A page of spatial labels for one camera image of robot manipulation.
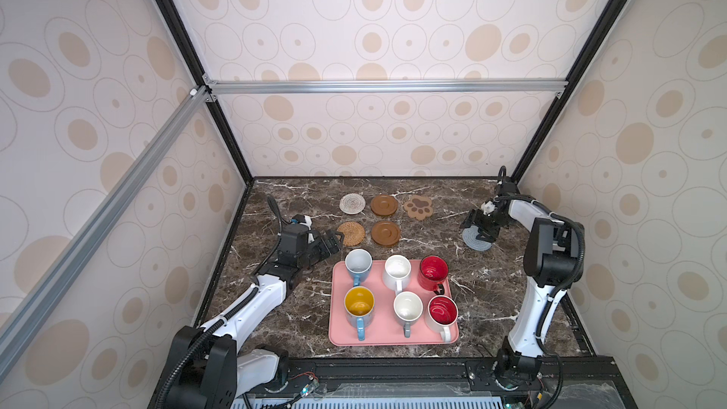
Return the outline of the grey woven round coaster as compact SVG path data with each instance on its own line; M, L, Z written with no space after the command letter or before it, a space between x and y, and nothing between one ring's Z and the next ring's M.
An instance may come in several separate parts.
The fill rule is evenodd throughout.
M462 230L462 239L472 250L486 252L492 247L492 243L480 238L479 228L476 225Z

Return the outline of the woven rattan round coaster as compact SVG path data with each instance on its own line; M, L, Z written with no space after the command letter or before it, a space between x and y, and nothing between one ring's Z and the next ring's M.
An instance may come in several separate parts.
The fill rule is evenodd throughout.
M365 228L356 222L342 223L337 231L344 235L343 244L346 247L359 245L365 238Z

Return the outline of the multicolour woven round coaster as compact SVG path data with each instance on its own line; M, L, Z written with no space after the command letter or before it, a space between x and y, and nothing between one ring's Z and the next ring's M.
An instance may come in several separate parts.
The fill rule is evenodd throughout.
M348 193L341 198L339 208L346 215L357 215L364 211L366 205L363 195Z

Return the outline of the brown paw shaped coaster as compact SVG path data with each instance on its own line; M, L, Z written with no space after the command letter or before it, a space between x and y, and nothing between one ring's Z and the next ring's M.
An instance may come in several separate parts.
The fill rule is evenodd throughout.
M413 195L403 204L409 218L423 221L434 214L433 201L430 197Z

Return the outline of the brown wooden coaster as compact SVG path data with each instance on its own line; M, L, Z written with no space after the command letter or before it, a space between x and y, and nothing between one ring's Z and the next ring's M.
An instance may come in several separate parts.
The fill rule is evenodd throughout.
M380 221L371 228L371 239L375 244L392 247L401 239L401 229L390 221Z
M379 217L390 217L397 212L399 202L394 196L380 194L371 200L370 208Z

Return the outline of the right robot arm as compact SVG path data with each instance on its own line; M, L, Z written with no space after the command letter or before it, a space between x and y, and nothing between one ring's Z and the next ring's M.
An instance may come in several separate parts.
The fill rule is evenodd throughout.
M470 211L460 225L463 241L487 251L502 228L518 223L529 232L524 251L526 295L515 326L498 351L493 367L501 388L512 391L538 377L543 358L554 354L544 346L547 331L562 297L583 273L583 226L520 193L501 167L493 198Z

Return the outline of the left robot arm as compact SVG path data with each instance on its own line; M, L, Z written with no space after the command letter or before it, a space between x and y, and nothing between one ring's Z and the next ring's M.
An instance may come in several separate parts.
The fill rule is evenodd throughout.
M345 234L316 231L306 215L285 220L275 198L269 196L267 203L278 220L271 253L253 272L250 287L221 314L176 333L149 407L229 408L260 384L287 381L286 354L259 348L240 357L240 349L293 293L305 271L342 251Z

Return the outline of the blue floral mug white inside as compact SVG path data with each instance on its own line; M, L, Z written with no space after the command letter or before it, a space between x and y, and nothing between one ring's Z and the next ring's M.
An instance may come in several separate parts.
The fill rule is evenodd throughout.
M354 249L346 255L345 265L353 279L353 286L361 286L368 278L373 265L370 253L365 249Z

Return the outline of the dark red mug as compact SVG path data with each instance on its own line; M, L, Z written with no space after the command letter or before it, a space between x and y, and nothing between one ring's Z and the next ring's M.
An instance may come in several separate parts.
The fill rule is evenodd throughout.
M436 295L445 295L444 282L448 278L449 266L437 256L430 256L420 261L418 284L426 291Z

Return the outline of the blue mug yellow inside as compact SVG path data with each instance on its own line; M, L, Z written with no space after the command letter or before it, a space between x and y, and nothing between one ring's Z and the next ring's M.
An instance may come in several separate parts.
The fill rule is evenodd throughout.
M359 341L365 341L368 326L374 318L376 299L373 293L364 286L350 289L344 299L348 322L356 329Z

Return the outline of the white mug rear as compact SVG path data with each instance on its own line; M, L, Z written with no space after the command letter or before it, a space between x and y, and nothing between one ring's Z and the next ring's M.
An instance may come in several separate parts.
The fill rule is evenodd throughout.
M382 281L396 295L402 293L411 281L412 266L405 256L393 255L384 263Z

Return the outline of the white mug red inside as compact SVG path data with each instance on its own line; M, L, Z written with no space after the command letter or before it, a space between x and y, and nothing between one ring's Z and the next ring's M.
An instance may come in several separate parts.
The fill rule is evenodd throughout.
M456 303L446 295L436 295L426 308L425 322L428 328L437 333L445 344L454 340L454 325L458 318Z

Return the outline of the white mug front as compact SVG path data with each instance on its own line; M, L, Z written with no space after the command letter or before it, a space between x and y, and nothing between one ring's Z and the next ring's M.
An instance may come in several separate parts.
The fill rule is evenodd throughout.
M396 295L393 309L397 322L403 328L404 337L410 338L412 327L423 314L422 300L415 293L404 291Z

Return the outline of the pink rectangular tray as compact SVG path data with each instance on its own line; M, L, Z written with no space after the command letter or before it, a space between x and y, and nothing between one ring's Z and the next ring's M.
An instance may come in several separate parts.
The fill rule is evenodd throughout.
M344 261L333 267L329 340L337 347L443 345L441 335L427 326L426 314L422 314L412 327L411 336L404 336L403 326L397 321L393 308L396 293L384 285L383 276L384 261L373 261L372 270L363 286L375 297L374 317L365 329L365 341L360 341L355 327L348 321L345 309L345 295L353 287L353 278L348 274Z

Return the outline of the left diagonal aluminium bar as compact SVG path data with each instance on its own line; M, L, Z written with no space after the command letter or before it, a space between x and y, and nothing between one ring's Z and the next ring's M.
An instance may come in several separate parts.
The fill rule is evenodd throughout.
M14 368L210 92L209 87L200 85L187 96L11 316L1 334L2 379Z

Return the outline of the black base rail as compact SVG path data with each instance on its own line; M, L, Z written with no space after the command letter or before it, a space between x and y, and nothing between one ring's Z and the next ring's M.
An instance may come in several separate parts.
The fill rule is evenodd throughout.
M285 358L272 377L196 363L153 408L634 408L609 357L548 360L507 389L494 361L473 358Z

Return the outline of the horizontal aluminium frame bar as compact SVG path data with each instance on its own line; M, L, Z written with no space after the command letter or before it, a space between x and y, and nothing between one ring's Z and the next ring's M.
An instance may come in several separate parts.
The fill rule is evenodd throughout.
M210 81L213 95L562 92L566 79Z

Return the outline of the right black frame post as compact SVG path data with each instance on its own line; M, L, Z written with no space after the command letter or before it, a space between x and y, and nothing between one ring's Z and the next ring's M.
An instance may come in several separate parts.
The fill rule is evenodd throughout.
M626 8L628 1L629 0L608 0L606 2L605 8L594 25L594 29L586 39L579 56L577 56L571 70L566 76L567 85L564 88L564 91L556 96L549 106L541 124L536 130L534 136L532 136L528 146L526 147L526 151L511 175L511 178L515 183L520 183L526 175L528 168L539 153L545 138L547 138L552 128L555 126L568 100L570 100L571 96L575 93L575 90L579 86L579 82L587 72L594 58L596 58L596 54L598 54L598 51L601 49L617 19Z

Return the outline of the black frame post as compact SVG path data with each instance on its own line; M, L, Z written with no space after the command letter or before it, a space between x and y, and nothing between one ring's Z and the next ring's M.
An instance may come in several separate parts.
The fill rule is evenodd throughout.
M520 183L526 175L528 168L539 153L545 138L547 138L552 128L555 126L568 100L570 100L571 96L575 93L575 90L579 86L579 82L587 72L594 58L596 58L596 54L598 54L598 51L601 49L617 19L626 8L628 1L629 0L608 0L606 2L605 8L594 25L594 29L586 39L579 56L577 56L571 70L566 76L567 85L564 88L564 91L556 96L549 106L541 124L536 130L534 136L532 136L528 146L526 147L526 151L511 175L511 178L515 183Z
M170 31L170 34L172 35L172 39L176 44L177 49L182 55L182 58L187 69L189 70L189 73L191 73L193 81L195 81L196 85L200 85L202 87L210 87L211 84L204 77L206 75L206 70L204 70L204 66L202 65L200 58L198 57L191 37L187 32L187 27L183 23L178 9L174 4L174 1L154 1L167 25L168 30ZM238 172L242 176L242 180L244 181L244 183L246 183L246 185L252 184L254 182L254 176L251 174L250 168L248 167L247 163L244 160L244 157L242 156L240 146L238 145L235 136L233 136L232 129L225 116L225 113L223 113L223 108L221 107L219 102L215 100L215 98L209 100L206 103L206 106L210 115L212 116L215 125L217 126L218 131L223 138L223 142L225 142L225 146L227 147L229 153L232 156L233 162L235 163Z

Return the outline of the left black frame post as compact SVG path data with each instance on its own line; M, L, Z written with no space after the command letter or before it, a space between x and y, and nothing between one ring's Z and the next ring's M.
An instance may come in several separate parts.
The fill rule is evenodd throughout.
M170 31L170 34L172 35L172 39L176 44L177 49L182 55L182 58L187 69L189 70L189 73L191 73L193 81L195 81L196 85L200 85L202 87L210 87L211 84L204 77L206 75L206 70L204 70L204 66L202 65L200 58L198 57L191 37L187 32L187 27L183 23L178 9L174 4L174 1L154 1L167 25L168 30ZM215 125L217 126L218 131L223 138L223 142L225 142L225 146L227 147L229 153L232 156L233 162L235 163L238 172L242 176L242 180L244 181L244 183L246 183L246 185L252 184L254 182L254 176L251 174L250 168L248 167L247 163L244 160L244 157L242 156L240 146L238 145L235 136L233 136L232 129L225 116L225 113L223 113L223 108L221 107L219 102L215 100L215 98L209 100L206 103L206 106L210 115L212 116Z

